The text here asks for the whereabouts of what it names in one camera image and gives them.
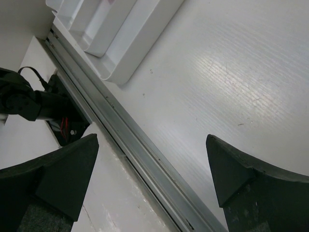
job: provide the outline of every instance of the metal track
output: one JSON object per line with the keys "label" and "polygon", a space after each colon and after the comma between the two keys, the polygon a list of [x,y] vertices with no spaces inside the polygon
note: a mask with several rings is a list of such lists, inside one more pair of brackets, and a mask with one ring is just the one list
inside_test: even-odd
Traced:
{"label": "metal track", "polygon": [[74,84],[70,93],[83,96],[78,104],[89,104],[93,112],[86,114],[95,114],[178,228],[226,231],[57,28],[46,44]]}

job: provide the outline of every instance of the scratch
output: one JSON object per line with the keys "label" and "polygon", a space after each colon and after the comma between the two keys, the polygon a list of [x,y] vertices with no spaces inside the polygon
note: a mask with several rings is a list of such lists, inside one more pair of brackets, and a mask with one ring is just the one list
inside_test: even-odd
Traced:
{"label": "scratch", "polygon": [[88,214],[88,212],[87,212],[87,210],[86,210],[86,208],[85,208],[84,205],[83,205],[83,210],[85,210],[85,212],[86,212],[86,214],[87,214],[87,217],[88,217],[88,219],[89,219],[89,221],[90,221],[91,227],[95,230],[95,232],[97,232],[97,230],[96,230],[95,226],[93,225],[93,223],[92,223],[92,221],[91,221],[91,218],[90,218],[90,216],[89,216],[89,214]]}

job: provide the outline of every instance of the black cable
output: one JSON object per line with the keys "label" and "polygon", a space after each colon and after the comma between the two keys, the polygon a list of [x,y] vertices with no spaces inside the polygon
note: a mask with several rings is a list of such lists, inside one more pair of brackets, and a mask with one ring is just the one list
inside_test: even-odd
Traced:
{"label": "black cable", "polygon": [[24,69],[24,68],[29,68],[31,69],[32,71],[34,71],[34,73],[37,75],[38,79],[40,80],[43,88],[45,89],[45,91],[49,92],[51,90],[51,86],[41,77],[41,75],[39,74],[38,71],[36,71],[33,67],[30,67],[30,66],[25,66],[25,67],[22,67],[18,70],[18,74],[21,73],[21,71]]}

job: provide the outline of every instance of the white plastic container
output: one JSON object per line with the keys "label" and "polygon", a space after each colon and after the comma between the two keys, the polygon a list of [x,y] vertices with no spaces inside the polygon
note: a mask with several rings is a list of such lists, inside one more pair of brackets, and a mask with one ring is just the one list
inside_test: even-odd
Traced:
{"label": "white plastic container", "polygon": [[121,85],[130,79],[182,2],[63,0],[54,25],[102,80]]}

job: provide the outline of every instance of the black base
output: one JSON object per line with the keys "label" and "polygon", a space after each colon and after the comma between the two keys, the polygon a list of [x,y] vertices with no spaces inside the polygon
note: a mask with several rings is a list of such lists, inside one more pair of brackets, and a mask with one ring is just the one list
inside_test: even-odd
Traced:
{"label": "black base", "polygon": [[52,75],[48,84],[53,87],[52,93],[60,94],[70,100],[68,105],[69,110],[62,120],[47,121],[59,144],[65,146],[80,139],[90,124],[57,75]]}

